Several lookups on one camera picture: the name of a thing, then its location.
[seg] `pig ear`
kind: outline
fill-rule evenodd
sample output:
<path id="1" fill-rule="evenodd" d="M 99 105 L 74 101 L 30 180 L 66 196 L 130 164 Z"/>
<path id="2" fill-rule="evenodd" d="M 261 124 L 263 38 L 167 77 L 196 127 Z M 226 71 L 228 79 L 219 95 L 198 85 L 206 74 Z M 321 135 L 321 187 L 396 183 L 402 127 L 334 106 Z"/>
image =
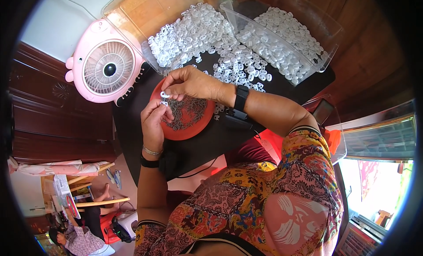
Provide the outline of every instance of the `pig ear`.
<path id="1" fill-rule="evenodd" d="M 72 71 L 68 71 L 68 72 L 66 72 L 66 74 L 65 74 L 65 80 L 66 80 L 67 82 L 72 82 L 72 81 L 74 81 L 74 73 L 73 73 Z"/>
<path id="2" fill-rule="evenodd" d="M 74 57 L 70 57 L 66 60 L 66 68 L 72 69 L 74 67 Z"/>

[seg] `woman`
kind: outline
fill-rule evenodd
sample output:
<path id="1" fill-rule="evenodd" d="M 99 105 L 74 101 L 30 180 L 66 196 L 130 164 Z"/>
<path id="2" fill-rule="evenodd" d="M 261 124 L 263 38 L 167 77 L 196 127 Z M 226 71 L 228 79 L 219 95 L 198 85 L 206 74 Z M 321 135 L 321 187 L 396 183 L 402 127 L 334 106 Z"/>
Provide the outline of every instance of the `woman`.
<path id="1" fill-rule="evenodd" d="M 187 66 L 172 71 L 162 90 L 234 107 L 237 87 Z M 331 255 L 342 217 L 330 153 L 304 108 L 277 95 L 249 90 L 243 111 L 285 137 L 275 161 L 253 140 L 225 154 L 227 168 L 206 179 L 170 214 L 167 183 L 148 161 L 160 158 L 169 107 L 152 100 L 141 112 L 142 157 L 134 255 Z"/>
<path id="2" fill-rule="evenodd" d="M 99 202 L 109 197 L 109 184 L 106 184 L 103 194 L 93 199 L 93 201 Z M 85 256 L 103 248 L 104 236 L 100 227 L 100 215 L 117 212 L 119 203 L 114 203 L 111 208 L 87 206 L 84 207 L 84 210 L 81 216 L 85 220 L 85 226 L 82 226 L 82 222 L 73 217 L 69 209 L 65 209 L 69 220 L 68 229 L 64 233 L 55 228 L 49 230 L 50 239 L 56 245 L 63 245 L 76 256 Z"/>

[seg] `dark tabletop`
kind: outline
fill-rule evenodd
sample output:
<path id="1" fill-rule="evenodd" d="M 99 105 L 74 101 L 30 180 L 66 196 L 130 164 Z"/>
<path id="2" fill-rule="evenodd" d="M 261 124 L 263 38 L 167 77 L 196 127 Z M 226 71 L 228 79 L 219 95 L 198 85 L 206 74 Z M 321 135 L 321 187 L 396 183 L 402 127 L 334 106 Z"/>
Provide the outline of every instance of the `dark tabletop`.
<path id="1" fill-rule="evenodd" d="M 204 53 L 201 57 L 203 61 L 197 64 L 198 69 L 201 71 L 207 70 L 210 74 L 213 74 L 213 64 L 217 63 L 220 56 L 217 53 L 212 55 Z M 188 64 L 195 64 L 195 58 L 185 66 Z M 143 64 L 143 68 L 148 67 L 147 63 Z M 310 100 L 335 80 L 335 73 L 330 67 L 324 73 L 311 75 L 297 86 L 290 84 L 283 75 L 279 74 L 276 68 L 267 65 L 266 70 L 273 75 L 271 82 L 262 82 L 266 92 L 284 96 L 300 105 Z M 130 95 L 118 103 L 120 107 L 113 106 L 113 118 L 118 139 L 136 185 L 140 174 L 140 153 L 143 146 L 140 113 L 148 104 L 153 89 L 162 79 L 163 76 L 156 73 L 152 68 L 149 69 L 147 73 L 141 76 L 140 82 L 134 84 L 134 90 L 131 91 Z M 255 84 L 257 81 L 260 80 L 255 78 L 253 83 Z M 165 150 L 171 149 L 178 156 L 176 168 L 167 177 L 167 180 L 181 176 L 236 148 L 256 135 L 254 130 L 257 132 L 265 130 L 262 125 L 254 121 L 251 121 L 253 123 L 251 130 L 228 129 L 224 123 L 224 114 L 225 112 L 220 113 L 219 121 L 212 117 L 204 130 L 190 139 L 165 141 Z"/>

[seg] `silver bracelet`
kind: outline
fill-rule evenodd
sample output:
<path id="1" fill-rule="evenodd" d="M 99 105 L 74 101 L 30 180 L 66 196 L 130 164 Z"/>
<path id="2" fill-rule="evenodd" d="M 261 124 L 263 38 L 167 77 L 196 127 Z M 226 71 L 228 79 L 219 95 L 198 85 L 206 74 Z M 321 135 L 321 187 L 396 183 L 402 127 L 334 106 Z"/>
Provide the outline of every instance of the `silver bracelet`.
<path id="1" fill-rule="evenodd" d="M 161 152 L 151 151 L 151 150 L 149 150 L 148 148 L 146 148 L 144 145 L 143 145 L 143 150 L 144 150 L 145 152 L 147 152 L 148 154 L 150 154 L 150 155 L 154 155 L 154 156 L 159 155 L 159 154 L 161 154 L 161 153 L 163 152 L 163 151 L 161 151 Z"/>

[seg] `pink fan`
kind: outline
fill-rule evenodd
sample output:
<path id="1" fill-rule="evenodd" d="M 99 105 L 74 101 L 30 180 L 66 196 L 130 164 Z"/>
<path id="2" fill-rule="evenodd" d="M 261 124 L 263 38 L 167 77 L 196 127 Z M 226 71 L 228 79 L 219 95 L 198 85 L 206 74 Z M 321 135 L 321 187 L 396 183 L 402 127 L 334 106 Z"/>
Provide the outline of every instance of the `pink fan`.
<path id="1" fill-rule="evenodd" d="M 142 75 L 140 43 L 129 32 L 121 32 L 127 39 L 104 19 L 93 22 L 82 35 L 73 57 L 66 61 L 66 68 L 71 70 L 65 79 L 73 81 L 85 99 L 117 103 Z"/>

